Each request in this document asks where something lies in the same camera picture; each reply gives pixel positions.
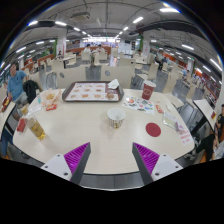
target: white cup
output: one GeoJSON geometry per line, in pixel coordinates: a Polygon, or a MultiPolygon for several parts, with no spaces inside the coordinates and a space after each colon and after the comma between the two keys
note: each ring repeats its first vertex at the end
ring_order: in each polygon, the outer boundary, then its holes
{"type": "Polygon", "coordinates": [[[121,127],[124,118],[125,112],[120,108],[111,108],[108,110],[107,115],[109,117],[109,125],[113,128],[121,127]]]}

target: blue shirt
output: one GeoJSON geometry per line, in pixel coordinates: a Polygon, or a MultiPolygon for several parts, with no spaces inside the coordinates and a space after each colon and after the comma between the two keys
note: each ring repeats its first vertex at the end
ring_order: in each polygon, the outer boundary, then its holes
{"type": "Polygon", "coordinates": [[[182,70],[184,75],[187,75],[187,71],[186,70],[182,70]]]}
{"type": "Polygon", "coordinates": [[[8,92],[12,93],[12,100],[15,101],[23,91],[24,71],[17,71],[14,77],[11,76],[8,82],[8,92]]]}

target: napkin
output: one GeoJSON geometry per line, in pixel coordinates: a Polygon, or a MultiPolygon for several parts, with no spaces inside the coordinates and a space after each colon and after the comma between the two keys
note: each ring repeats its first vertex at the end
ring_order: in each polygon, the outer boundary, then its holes
{"type": "Polygon", "coordinates": [[[116,89],[119,86],[119,82],[117,79],[114,79],[110,83],[108,83],[108,88],[109,89],[116,89]]]}

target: fluorescent light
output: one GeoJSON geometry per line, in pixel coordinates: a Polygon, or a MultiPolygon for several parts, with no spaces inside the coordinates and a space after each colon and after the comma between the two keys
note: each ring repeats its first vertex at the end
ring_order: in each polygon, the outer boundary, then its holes
{"type": "Polygon", "coordinates": [[[33,21],[33,22],[29,23],[28,26],[32,26],[32,25],[35,25],[37,23],[38,23],[38,21],[33,21]]]}
{"type": "Polygon", "coordinates": [[[55,23],[58,24],[58,25],[61,25],[61,26],[67,26],[66,23],[63,23],[63,22],[60,22],[60,21],[56,21],[55,23]]]}
{"type": "Polygon", "coordinates": [[[186,45],[186,44],[182,44],[182,47],[186,47],[186,48],[188,48],[188,49],[194,50],[194,48],[193,48],[193,47],[188,46],[188,45],[186,45]]]}
{"type": "Polygon", "coordinates": [[[210,59],[210,61],[211,61],[213,64],[215,64],[216,67],[218,67],[220,71],[222,71],[222,69],[220,68],[220,66],[219,66],[215,61],[213,61],[212,59],[210,59]]]}
{"type": "Polygon", "coordinates": [[[203,68],[205,68],[207,71],[211,72],[211,70],[209,70],[207,67],[203,66],[203,68]]]}
{"type": "Polygon", "coordinates": [[[5,69],[4,69],[4,71],[10,66],[11,64],[9,64],[5,69]]]}
{"type": "Polygon", "coordinates": [[[178,12],[180,13],[179,11],[177,11],[176,9],[173,9],[173,8],[162,8],[160,9],[161,12],[178,12]]]}
{"type": "Polygon", "coordinates": [[[18,57],[18,59],[23,58],[23,57],[24,57],[24,55],[21,55],[21,56],[18,57]]]}
{"type": "Polygon", "coordinates": [[[139,21],[141,21],[141,20],[143,20],[143,17],[139,17],[139,18],[137,18],[136,20],[133,21],[133,23],[137,23],[137,22],[139,22],[139,21]]]}
{"type": "Polygon", "coordinates": [[[212,76],[211,76],[211,78],[214,80],[214,82],[216,82],[215,79],[212,76]]]}
{"type": "Polygon", "coordinates": [[[22,48],[20,48],[19,50],[16,51],[16,53],[19,53],[20,51],[22,51],[22,50],[24,50],[24,49],[26,49],[26,47],[22,47],[22,48]]]}

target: ceiling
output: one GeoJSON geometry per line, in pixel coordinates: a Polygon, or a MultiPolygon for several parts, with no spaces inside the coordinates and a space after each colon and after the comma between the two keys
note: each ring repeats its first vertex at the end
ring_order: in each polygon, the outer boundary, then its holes
{"type": "Polygon", "coordinates": [[[195,57],[198,66],[201,66],[200,69],[211,75],[203,69],[206,62],[206,66],[212,70],[212,75],[215,74],[213,77],[217,81],[220,80],[221,71],[209,60],[212,58],[217,62],[217,54],[206,37],[182,13],[162,13],[159,11],[160,8],[165,6],[158,0],[63,1],[39,15],[36,18],[39,21],[37,25],[24,28],[8,50],[6,65],[19,56],[15,51],[23,46],[27,46],[25,50],[27,54],[33,49],[40,50],[40,46],[35,44],[39,40],[47,40],[45,45],[51,45],[49,40],[57,38],[61,29],[66,29],[67,39],[70,40],[85,37],[86,35],[73,29],[78,27],[92,36],[115,37],[122,31],[120,38],[128,40],[136,39],[134,33],[144,32],[144,40],[150,41],[153,38],[157,40],[159,46],[169,46],[174,52],[178,49],[185,57],[195,57]],[[90,18],[83,21],[75,21],[71,18],[73,14],[80,12],[88,12],[90,18]],[[140,16],[144,19],[133,24],[133,21],[140,16]],[[65,28],[58,26],[55,21],[64,22],[68,26],[65,28]],[[183,42],[191,44],[195,50],[183,48],[183,42]]]}

